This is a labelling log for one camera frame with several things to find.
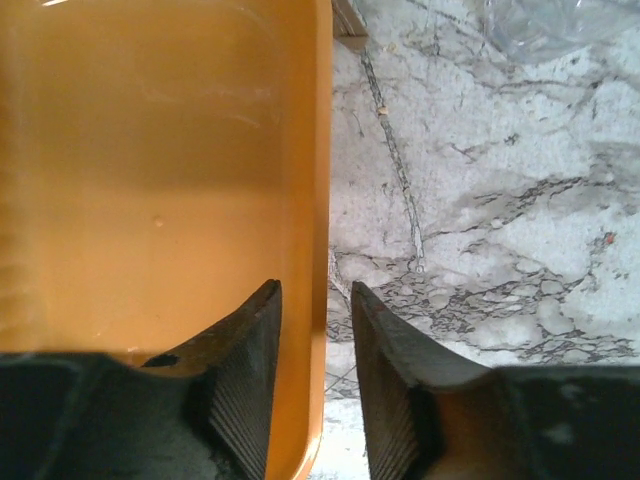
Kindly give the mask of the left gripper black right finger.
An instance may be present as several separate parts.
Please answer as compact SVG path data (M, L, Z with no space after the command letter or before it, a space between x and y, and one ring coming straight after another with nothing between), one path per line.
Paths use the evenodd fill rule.
M351 291L374 479L635 479L635 366L488 368Z

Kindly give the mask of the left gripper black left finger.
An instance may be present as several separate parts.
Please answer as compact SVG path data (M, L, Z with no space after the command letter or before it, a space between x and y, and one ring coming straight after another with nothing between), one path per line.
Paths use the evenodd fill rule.
M282 287L128 366L106 354L1 358L5 479L262 479Z

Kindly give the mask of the orange plastic storage basket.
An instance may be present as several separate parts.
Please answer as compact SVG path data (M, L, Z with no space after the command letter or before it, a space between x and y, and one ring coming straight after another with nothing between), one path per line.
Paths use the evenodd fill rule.
M266 475L322 432L326 1L1 5L1 348L139 364L283 287Z

